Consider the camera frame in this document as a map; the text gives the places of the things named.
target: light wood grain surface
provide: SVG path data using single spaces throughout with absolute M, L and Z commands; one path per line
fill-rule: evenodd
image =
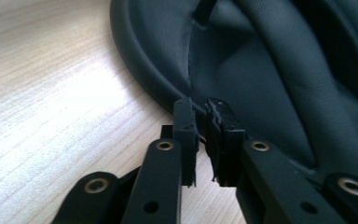
M 0 223 L 49 223 L 82 176 L 123 176 L 172 116 L 138 85 L 108 0 L 0 0 Z M 183 188 L 182 223 L 244 223 L 234 189 Z

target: black fabric cover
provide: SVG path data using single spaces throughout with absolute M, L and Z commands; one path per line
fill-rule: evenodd
M 358 0 L 113 0 L 118 50 L 172 111 L 228 102 L 305 175 L 358 175 Z

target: padded cushion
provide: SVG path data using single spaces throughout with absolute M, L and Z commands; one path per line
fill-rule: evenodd
M 167 110 L 207 97 L 304 174 L 358 175 L 358 1 L 114 0 L 117 48 Z

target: brass grommet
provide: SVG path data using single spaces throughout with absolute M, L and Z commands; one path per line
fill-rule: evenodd
M 159 150 L 164 150 L 164 151 L 170 150 L 170 149 L 173 148 L 173 143 L 171 143 L 171 142 L 159 142 L 157 144 L 157 148 Z
M 84 186 L 84 190 L 90 194 L 99 193 L 99 192 L 104 191 L 108 185 L 109 185 L 109 181 L 107 181 L 107 179 L 95 178 L 95 179 L 91 179 L 91 181 L 89 181 Z
M 338 180 L 338 185 L 348 193 L 358 196 L 358 181 L 347 177 L 341 177 Z
M 252 148 L 257 150 L 257 151 L 268 151 L 269 150 L 269 145 L 267 145 L 264 142 L 253 142 L 252 143 Z

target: screw hole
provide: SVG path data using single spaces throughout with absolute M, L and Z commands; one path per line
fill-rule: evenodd
M 156 202 L 147 203 L 144 206 L 144 210 L 148 214 L 157 213 L 157 211 L 158 211 L 158 203 L 156 203 Z
M 269 145 L 267 145 L 263 142 L 253 142 L 252 148 L 254 148 L 258 151 L 267 151 L 267 150 L 269 150 Z
M 303 202 L 303 203 L 301 203 L 300 206 L 307 213 L 310 213 L 313 215 L 318 213 L 318 208 L 316 208 L 316 206 L 313 205 L 312 203 Z
M 160 142 L 157 144 L 159 150 L 170 150 L 173 148 L 173 144 L 170 142 Z
M 105 178 L 95 178 L 85 185 L 84 190 L 90 194 L 99 193 L 104 191 L 108 185 L 109 182 Z
M 348 188 L 348 189 L 352 189 L 352 190 L 357 190 L 358 191 L 358 185 L 355 185 L 353 183 L 345 183 L 345 186 Z

